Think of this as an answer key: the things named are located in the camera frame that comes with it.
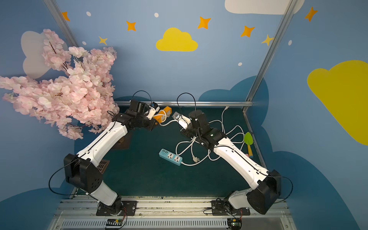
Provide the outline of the orange power strip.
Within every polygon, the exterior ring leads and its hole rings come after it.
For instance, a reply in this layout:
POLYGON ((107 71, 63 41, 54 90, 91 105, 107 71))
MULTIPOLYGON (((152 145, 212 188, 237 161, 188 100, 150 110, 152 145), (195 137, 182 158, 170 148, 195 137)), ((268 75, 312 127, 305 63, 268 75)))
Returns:
POLYGON ((166 106, 164 109, 161 109, 158 114, 154 115, 153 118, 159 122, 160 124, 165 122, 167 118, 169 118, 172 114, 172 108, 166 106))

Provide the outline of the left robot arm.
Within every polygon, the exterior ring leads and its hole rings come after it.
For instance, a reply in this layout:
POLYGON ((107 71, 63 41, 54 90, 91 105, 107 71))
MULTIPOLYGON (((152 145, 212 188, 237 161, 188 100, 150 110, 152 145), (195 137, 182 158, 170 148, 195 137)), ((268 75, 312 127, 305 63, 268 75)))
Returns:
POLYGON ((69 154, 64 158, 66 182, 104 205, 113 206, 118 194, 106 185, 97 167, 112 147, 130 131, 136 128, 151 131, 158 124, 153 116, 159 110, 155 102, 146 104, 131 100, 129 109, 114 115, 107 128, 94 141, 76 155, 69 154))

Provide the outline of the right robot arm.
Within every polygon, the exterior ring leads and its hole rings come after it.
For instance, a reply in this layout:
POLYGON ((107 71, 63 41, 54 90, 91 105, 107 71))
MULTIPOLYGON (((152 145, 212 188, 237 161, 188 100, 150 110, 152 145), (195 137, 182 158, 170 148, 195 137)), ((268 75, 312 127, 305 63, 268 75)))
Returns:
POLYGON ((189 117, 174 113, 173 118, 185 136, 195 138, 200 145, 224 159, 249 185, 249 189, 228 195, 225 202, 233 209, 242 209, 249 204, 258 213, 266 214, 281 196, 280 173, 269 171, 246 156, 225 133, 210 126, 201 110, 192 111, 189 117))

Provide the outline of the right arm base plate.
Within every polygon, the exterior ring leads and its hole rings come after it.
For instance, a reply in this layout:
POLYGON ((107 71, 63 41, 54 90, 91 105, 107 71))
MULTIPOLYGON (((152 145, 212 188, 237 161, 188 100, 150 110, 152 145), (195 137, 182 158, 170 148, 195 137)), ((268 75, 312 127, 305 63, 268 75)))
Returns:
POLYGON ((250 216, 250 209, 248 207, 242 209, 235 209, 231 206, 229 202, 223 200, 213 200, 211 201, 211 212, 213 216, 250 216))

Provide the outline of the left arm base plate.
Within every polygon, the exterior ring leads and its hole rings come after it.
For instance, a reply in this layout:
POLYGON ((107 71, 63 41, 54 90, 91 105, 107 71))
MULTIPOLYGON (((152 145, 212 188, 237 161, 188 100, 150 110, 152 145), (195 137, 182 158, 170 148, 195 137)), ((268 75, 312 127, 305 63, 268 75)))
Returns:
POLYGON ((100 202, 98 204, 96 216, 134 216, 138 202, 135 200, 118 200, 112 206, 107 206, 100 202))

